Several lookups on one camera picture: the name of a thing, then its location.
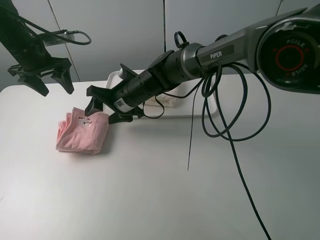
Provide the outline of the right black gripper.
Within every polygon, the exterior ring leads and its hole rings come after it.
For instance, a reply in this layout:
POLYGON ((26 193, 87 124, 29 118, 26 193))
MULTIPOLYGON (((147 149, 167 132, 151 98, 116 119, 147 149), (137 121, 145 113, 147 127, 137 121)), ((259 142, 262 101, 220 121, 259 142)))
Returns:
POLYGON ((117 123, 130 123, 133 117, 144 117, 144 111, 139 107, 153 96, 161 94, 161 82, 145 70, 135 78, 122 80, 113 88, 102 88, 91 85, 86 90, 86 95, 91 97, 84 110, 86 117, 104 111, 104 104, 114 111, 108 118, 110 125, 117 123))

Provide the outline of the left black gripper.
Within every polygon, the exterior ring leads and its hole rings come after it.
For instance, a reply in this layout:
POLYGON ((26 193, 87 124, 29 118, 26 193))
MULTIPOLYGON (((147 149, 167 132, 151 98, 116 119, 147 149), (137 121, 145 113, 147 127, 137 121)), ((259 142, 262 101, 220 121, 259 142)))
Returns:
POLYGON ((8 34, 7 50, 17 61, 8 68, 12 75, 20 75, 18 82, 46 97, 49 89, 39 78, 42 72, 53 71, 51 78, 71 95, 74 86, 71 79, 71 62, 67 58, 53 57, 47 51, 43 38, 35 34, 8 34))

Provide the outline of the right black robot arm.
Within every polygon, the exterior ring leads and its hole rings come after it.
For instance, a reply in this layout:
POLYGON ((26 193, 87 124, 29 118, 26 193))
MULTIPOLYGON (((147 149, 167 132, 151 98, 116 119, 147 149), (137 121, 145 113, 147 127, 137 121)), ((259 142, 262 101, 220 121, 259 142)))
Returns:
POLYGON ((320 92, 320 7, 301 8, 271 17, 214 43, 178 44, 159 56, 142 73, 125 65, 120 83, 111 89, 90 86, 91 101, 85 109, 90 116, 108 106, 110 123, 131 122, 142 117, 141 104, 170 91, 181 83, 199 79, 214 70, 245 61, 251 72, 260 72, 274 87, 297 93, 320 92))

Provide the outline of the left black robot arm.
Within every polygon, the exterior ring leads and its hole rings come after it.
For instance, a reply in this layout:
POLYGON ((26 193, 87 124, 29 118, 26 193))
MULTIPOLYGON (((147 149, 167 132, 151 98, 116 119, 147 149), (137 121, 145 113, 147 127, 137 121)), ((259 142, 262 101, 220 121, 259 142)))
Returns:
POLYGON ((68 58, 52 57, 42 39, 21 19, 11 0, 0 2, 0 42, 18 62, 8 69, 18 82, 42 96, 47 96, 49 89, 42 81, 43 76, 60 84, 68 93, 74 92, 68 58))

